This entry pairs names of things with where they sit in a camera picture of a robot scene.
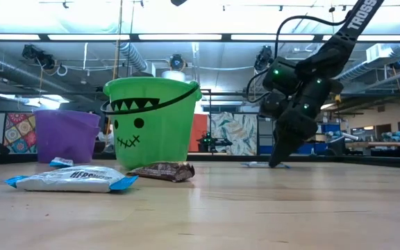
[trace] candy bar wrapper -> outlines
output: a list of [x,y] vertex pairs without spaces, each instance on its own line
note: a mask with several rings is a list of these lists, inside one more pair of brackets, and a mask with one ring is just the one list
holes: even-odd
[[27,191],[110,192],[129,188],[137,176],[125,177],[109,167],[65,167],[32,176],[6,180],[14,188]]
[[193,177],[195,171],[188,162],[156,162],[146,167],[138,167],[127,175],[180,182]]
[[73,160],[55,157],[51,162],[50,166],[55,168],[72,167],[74,165]]

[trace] table surface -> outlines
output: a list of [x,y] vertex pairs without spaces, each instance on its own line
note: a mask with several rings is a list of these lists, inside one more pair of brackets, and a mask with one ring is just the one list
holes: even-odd
[[346,147],[400,147],[400,142],[346,142]]
[[0,165],[0,249],[400,249],[400,169],[193,165],[190,181],[124,194],[24,192],[3,180],[52,168]]

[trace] red panel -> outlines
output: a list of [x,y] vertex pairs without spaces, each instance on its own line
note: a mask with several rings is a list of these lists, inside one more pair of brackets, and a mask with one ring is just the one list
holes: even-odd
[[189,143],[189,152],[198,152],[199,151],[199,142],[198,139],[201,138],[203,134],[206,134],[208,123],[208,115],[194,115],[194,122],[192,123],[191,130],[191,140]]

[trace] purple bucket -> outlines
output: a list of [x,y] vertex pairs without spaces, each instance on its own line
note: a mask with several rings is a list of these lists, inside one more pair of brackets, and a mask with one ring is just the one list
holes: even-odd
[[88,163],[92,160],[100,116],[70,110],[35,111],[38,162],[55,157]]

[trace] white wrapper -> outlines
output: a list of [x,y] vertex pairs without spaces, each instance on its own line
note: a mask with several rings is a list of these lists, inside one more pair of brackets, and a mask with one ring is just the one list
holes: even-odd
[[77,166],[30,177],[16,176],[7,184],[28,191],[109,192],[124,190],[136,180],[109,167]]

